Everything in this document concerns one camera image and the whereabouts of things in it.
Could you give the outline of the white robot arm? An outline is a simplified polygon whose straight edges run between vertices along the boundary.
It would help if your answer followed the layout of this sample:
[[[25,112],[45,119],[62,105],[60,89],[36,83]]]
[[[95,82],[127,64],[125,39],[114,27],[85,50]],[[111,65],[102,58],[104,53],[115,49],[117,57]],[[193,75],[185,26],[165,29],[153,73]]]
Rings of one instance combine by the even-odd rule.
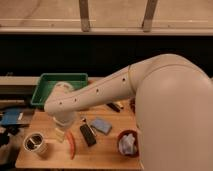
[[[131,97],[143,171],[213,171],[213,80],[182,56],[158,55],[77,91],[55,89],[44,110],[65,127],[78,110]]]

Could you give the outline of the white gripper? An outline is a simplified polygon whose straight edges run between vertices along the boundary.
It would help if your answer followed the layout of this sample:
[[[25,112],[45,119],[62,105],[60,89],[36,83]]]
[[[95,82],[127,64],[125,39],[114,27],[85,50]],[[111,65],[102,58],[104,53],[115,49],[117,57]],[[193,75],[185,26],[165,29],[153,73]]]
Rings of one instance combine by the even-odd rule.
[[[62,129],[69,128],[75,122],[75,119],[76,114],[74,112],[59,113],[53,117],[56,126]],[[59,128],[55,129],[55,138],[62,143],[65,138],[65,132]]]

